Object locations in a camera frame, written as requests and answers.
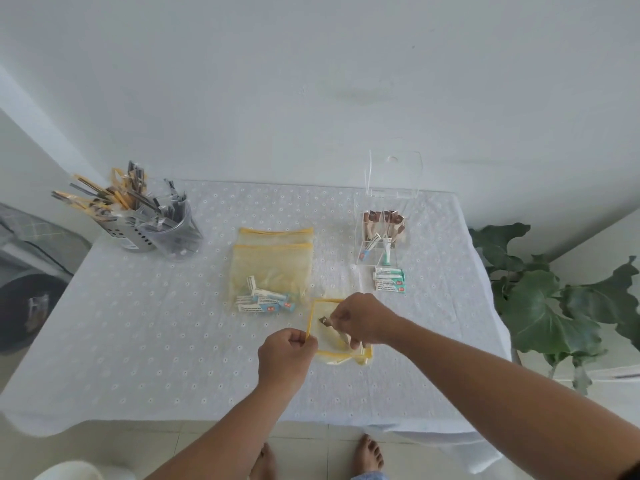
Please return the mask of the person's right hand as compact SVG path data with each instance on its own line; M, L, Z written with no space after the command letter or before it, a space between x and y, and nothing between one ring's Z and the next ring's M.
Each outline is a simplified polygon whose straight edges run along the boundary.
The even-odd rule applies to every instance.
M370 293L357 292L344 301L356 320L356 329L364 346L391 345L392 339L402 330L405 318L397 315Z

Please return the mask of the person's left hand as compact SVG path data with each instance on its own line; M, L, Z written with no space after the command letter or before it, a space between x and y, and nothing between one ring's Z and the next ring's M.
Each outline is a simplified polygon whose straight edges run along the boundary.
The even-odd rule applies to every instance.
M304 384L317 348L317 339L299 329L269 335L258 350L258 388L291 399Z

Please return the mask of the small yellow mesh pouch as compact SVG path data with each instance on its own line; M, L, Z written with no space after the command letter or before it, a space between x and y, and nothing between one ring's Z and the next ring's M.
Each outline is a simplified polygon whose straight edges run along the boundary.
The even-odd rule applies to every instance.
M350 360L354 360L359 365L367 365L373 359L372 346L364 346L361 343L358 349L351 349L349 345L340 338L338 332L332 327L327 328L318 319L320 317L330 318L332 311L343 301L339 298L315 299L310 307L307 322L307 334L317 339L318 350L316 355L328 365L340 365Z

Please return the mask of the person's right forearm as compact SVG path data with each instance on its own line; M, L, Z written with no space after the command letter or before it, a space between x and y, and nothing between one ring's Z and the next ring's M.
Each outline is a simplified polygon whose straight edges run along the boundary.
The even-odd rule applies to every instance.
M384 343L536 480L628 480L640 470L640 428L570 388L401 317Z

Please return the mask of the person's left forearm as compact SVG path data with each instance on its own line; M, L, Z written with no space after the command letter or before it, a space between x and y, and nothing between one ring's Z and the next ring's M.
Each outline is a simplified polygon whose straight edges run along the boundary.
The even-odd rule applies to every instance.
M291 399L257 386L210 430L146 480L247 480Z

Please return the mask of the white blue small tube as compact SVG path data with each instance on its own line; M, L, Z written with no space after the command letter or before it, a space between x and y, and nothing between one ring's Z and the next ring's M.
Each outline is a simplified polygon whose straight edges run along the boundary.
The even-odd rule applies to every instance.
M368 241L363 241L358 255L358 260L364 261L370 252L381 242L382 237L379 233L374 234Z

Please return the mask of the filled yellow mesh pouch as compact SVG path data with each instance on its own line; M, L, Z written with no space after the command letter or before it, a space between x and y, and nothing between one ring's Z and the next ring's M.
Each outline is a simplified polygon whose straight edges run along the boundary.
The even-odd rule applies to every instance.
M280 306L277 313L292 313L307 295L313 254L312 243L279 246L234 245L229 270L231 304L237 308L237 296L252 295L246 279L253 275L258 289L288 295L287 301L277 303L261 300L257 303L277 303Z

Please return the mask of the empty yellow mesh pouch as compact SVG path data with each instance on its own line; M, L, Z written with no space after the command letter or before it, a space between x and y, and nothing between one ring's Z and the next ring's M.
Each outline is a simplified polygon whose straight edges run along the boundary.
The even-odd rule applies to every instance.
M254 230L251 228L240 228L236 240L236 245L245 246L279 246L312 243L314 239L314 229L300 228L297 230L272 232L265 230Z

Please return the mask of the clear acrylic box with lid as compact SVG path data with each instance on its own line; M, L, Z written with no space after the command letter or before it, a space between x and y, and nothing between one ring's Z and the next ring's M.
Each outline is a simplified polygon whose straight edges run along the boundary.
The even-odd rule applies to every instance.
M369 151L364 188L354 196L357 266L402 267L411 243L410 224L422 172L419 152Z

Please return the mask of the person's left foot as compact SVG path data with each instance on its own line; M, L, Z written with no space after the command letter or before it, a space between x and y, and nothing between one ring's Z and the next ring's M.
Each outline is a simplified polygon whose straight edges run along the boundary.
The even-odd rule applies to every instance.
M247 480L277 480L276 458L268 443L264 443Z

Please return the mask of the person's foot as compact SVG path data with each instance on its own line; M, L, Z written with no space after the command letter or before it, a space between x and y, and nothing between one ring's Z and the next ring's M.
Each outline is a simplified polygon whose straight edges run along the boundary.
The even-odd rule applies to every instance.
M383 472L385 462L379 444L363 434L353 455L350 480L388 480Z
M276 458L268 443L264 443L247 480L277 480Z

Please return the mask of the person's right foot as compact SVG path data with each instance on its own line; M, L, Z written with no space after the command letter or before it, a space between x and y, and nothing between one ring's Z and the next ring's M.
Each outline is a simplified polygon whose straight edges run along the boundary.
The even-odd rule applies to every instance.
M385 462L379 444L363 434L353 455L350 480L388 480L383 472Z

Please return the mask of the white eyelet tablecloth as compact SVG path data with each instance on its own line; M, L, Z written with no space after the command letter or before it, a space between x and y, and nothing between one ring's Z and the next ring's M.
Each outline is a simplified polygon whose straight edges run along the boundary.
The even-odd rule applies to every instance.
M307 327L313 298L372 292L356 265L356 202L363 189L185 183L204 234L194 257L130 253L100 238L0 395L22 432L50 436L87 420L219 420L257 382L257 350L276 330ZM488 278L456 197L420 192L400 212L409 234L400 263L408 290L382 292L396 313L491 354L510 356ZM229 298L241 227L314 228L309 301L293 312L241 314ZM282 419L415 433L446 446L470 473L502 455L388 347L372 361L327 365L319 355Z

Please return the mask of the clear plastic cup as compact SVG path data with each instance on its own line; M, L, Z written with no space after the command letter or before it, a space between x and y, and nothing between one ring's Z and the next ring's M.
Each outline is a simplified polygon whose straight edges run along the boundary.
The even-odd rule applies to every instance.
M170 260L194 257L200 250L203 234L195 222L186 194L171 195L158 203L156 209L146 207L141 211L149 218L144 224L147 236Z

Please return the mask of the bunch of grey wrapped packets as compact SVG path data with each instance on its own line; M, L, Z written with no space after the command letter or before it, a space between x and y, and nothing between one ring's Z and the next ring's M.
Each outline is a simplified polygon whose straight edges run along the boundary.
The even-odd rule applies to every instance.
M144 197L148 206L141 211L139 221L148 237L167 249L177 248L170 253L186 253L199 246L203 235L184 184L170 178L156 179Z

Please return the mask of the green leafy plant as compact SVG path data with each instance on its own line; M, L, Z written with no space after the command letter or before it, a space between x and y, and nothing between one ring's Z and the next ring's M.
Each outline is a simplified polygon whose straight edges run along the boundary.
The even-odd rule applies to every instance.
M607 352L603 324L613 325L616 334L640 352L640 301L629 292L633 277L640 275L636 256L599 282L561 285L544 255L532 255L525 262L509 254L509 243L530 229L514 223L468 232L487 264L494 308L508 329L512 348L541 355L549 366L549 379L562 362L571 360L572 387L587 395L592 379L586 367Z

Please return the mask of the perforated metal utensil holder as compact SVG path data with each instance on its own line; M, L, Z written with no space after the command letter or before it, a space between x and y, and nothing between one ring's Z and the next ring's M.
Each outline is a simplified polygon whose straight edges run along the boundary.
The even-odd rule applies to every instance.
M93 219L124 250L145 253L157 249L144 229L149 218L140 211L122 207L102 208L96 210Z

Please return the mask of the white round bowl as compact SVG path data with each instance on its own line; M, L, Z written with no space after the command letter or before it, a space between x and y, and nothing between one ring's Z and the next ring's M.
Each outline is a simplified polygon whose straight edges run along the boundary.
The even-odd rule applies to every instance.
M137 480L129 469L114 465L94 465L72 460L54 465L33 480Z

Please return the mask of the dark grey chair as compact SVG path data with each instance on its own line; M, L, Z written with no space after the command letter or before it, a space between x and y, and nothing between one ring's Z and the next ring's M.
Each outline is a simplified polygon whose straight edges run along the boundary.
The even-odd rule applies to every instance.
M0 203L0 355L31 345L91 243Z

